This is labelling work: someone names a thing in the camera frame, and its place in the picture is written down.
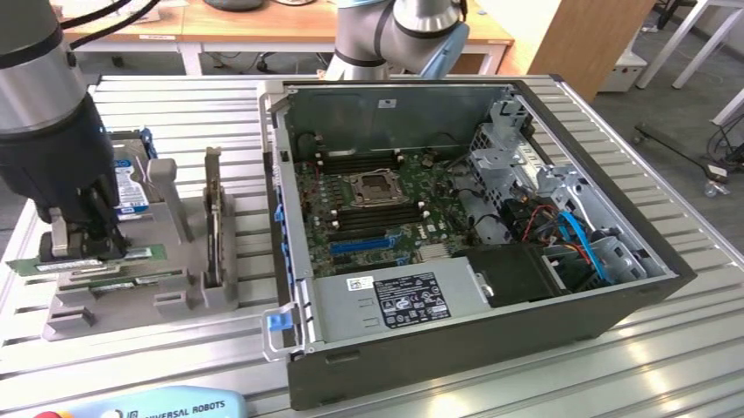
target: power supply label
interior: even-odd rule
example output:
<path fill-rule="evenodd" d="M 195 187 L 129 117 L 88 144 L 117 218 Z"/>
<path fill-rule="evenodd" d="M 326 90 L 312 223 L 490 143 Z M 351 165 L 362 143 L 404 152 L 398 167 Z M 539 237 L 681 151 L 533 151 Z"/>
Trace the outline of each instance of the power supply label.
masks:
<path fill-rule="evenodd" d="M 434 273 L 375 281 L 374 292 L 387 328 L 407 327 L 451 316 Z"/>

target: blue cable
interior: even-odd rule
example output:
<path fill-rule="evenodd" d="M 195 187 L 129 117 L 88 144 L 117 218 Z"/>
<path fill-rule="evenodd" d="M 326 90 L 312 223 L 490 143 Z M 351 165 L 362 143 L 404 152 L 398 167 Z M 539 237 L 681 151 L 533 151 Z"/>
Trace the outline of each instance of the blue cable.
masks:
<path fill-rule="evenodd" d="M 583 250 L 586 251 L 586 256 L 591 260 L 591 264 L 594 264 L 597 276 L 599 276 L 599 279 L 602 279 L 605 282 L 613 284 L 614 281 L 610 280 L 609 277 L 606 277 L 605 268 L 602 267 L 602 262 L 594 255 L 594 250 L 591 250 L 591 245 L 589 244 L 589 240 L 586 238 L 586 235 L 583 234 L 583 229 L 581 228 L 577 219 L 570 214 L 570 212 L 561 211 L 559 215 L 566 219 L 566 221 L 570 224 L 570 227 L 573 228 L 573 231 L 577 233 L 578 240 L 581 241 L 581 245 L 583 246 Z"/>

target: blue latch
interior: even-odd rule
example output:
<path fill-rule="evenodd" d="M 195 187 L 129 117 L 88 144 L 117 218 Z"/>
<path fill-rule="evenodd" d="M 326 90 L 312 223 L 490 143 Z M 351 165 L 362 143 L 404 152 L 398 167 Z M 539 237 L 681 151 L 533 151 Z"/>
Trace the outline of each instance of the blue latch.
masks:
<path fill-rule="evenodd" d="M 283 221 L 283 207 L 282 204 L 276 206 L 276 211 L 274 212 L 274 222 Z"/>
<path fill-rule="evenodd" d="M 291 329 L 291 313 L 275 313 L 268 315 L 268 331 L 283 331 L 284 329 Z"/>

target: green circuit board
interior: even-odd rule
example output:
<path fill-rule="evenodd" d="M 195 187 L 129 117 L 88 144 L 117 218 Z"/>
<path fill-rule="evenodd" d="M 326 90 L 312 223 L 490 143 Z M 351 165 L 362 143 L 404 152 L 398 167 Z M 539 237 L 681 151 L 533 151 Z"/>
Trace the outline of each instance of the green circuit board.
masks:
<path fill-rule="evenodd" d="M 416 223 L 386 227 L 386 236 L 395 237 L 392 248 L 344 253 L 336 257 L 330 252 L 328 241 L 330 234 L 336 232 L 331 225 L 331 211 L 352 208 L 354 189 L 348 183 L 352 174 L 330 175 L 316 170 L 314 165 L 296 164 L 304 230 L 316 277 L 418 263 L 416 249 L 420 246 L 443 244 L 454 253 L 474 244 L 477 234 L 470 231 L 462 203 L 455 196 L 442 192 L 453 176 L 451 170 L 446 170 L 449 162 L 435 162 L 431 168 L 424 169 L 420 164 L 423 152 L 406 152 L 403 155 L 404 164 L 390 172 L 398 175 L 407 203 L 424 202 L 429 216 Z"/>

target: blue pcie slot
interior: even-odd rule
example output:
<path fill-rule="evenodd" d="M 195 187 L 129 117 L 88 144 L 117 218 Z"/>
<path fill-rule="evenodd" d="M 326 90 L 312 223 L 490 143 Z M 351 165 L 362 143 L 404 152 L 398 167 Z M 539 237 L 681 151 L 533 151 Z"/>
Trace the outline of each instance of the blue pcie slot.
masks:
<path fill-rule="evenodd" d="M 355 242 L 334 242 L 330 245 L 331 255 L 355 253 L 359 251 L 386 250 L 395 246 L 398 236 L 366 239 Z"/>

